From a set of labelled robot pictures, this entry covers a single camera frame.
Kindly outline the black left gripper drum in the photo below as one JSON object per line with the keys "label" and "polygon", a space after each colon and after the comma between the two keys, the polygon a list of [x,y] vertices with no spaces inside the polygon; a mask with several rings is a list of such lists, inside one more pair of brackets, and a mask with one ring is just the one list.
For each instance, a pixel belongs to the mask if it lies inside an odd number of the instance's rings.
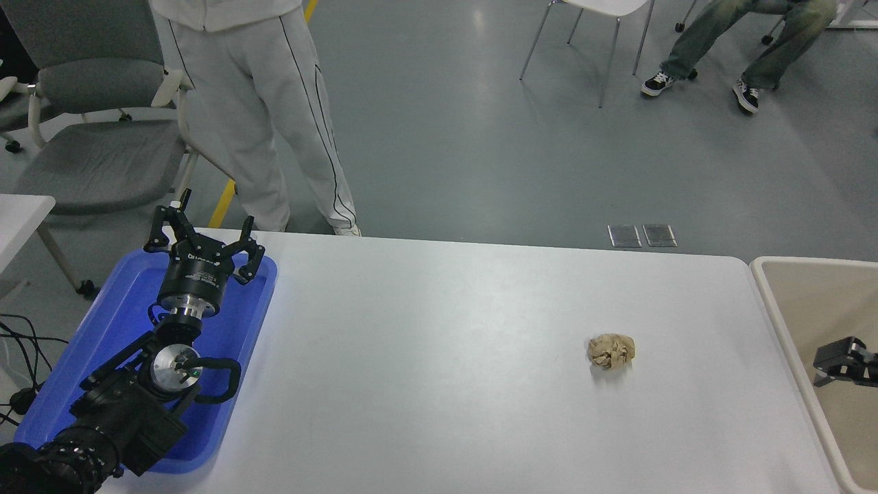
{"label": "black left gripper drum", "polygon": [[198,299],[208,309],[220,309],[235,269],[233,256],[216,252],[201,255],[191,251],[167,251],[169,263],[158,291],[158,303],[164,309],[182,306],[182,299]]}

